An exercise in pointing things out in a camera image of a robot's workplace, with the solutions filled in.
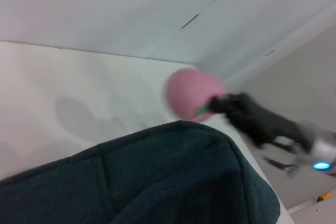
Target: metal part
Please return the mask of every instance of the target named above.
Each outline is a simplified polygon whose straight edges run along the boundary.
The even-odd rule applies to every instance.
[[[336,173],[336,135],[334,132],[322,129],[311,123],[300,123],[299,129],[307,140],[313,143],[308,153],[307,164],[313,166],[316,163],[330,164],[330,168],[321,170],[333,176]]]
[[[292,164],[282,164],[268,157],[264,157],[263,160],[280,170],[284,170],[289,177],[294,177],[300,171],[300,168],[307,162],[307,154],[298,143],[293,143],[291,145],[276,144],[276,146],[296,155]]]

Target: green fabric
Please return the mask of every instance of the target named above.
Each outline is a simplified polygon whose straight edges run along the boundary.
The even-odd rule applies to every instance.
[[[0,223],[273,224],[279,202],[234,142],[174,122],[0,182]]]

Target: pink sponge ball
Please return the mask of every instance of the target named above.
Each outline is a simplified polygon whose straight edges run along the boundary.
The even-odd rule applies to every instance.
[[[224,98],[224,90],[217,76],[202,73],[196,68],[185,68],[173,73],[165,85],[170,108],[180,118],[193,122],[204,121],[212,115],[210,112],[198,115],[198,111],[208,106],[212,97]]]

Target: white surface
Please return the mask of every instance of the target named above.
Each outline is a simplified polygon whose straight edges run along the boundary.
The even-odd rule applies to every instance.
[[[98,143],[175,121],[163,102],[166,79],[187,65],[0,42],[0,177]],[[228,134],[264,174],[239,134]],[[293,223],[281,205],[278,223]]]
[[[315,198],[315,199],[310,199],[310,200],[308,200],[308,201],[306,201],[306,202],[304,202],[304,203],[302,203],[302,204],[299,204],[299,205],[297,205],[297,206],[295,206],[295,207],[289,208],[289,209],[287,209],[287,212],[288,212],[290,215],[292,215],[292,214],[294,214],[295,212],[300,211],[300,210],[303,210],[303,209],[305,209],[305,208],[307,208],[307,207],[311,207],[311,206],[314,205],[314,204],[316,204],[316,198]]]
[[[212,0],[0,0],[0,40],[147,57]]]
[[[291,214],[295,224],[334,224],[336,220],[336,197],[323,200],[311,207]]]
[[[237,88],[260,104],[297,121],[309,121],[336,132],[336,25]],[[276,147],[251,150],[287,209],[335,188],[336,179],[309,167],[295,178],[265,166],[269,155],[282,162],[293,156]]]

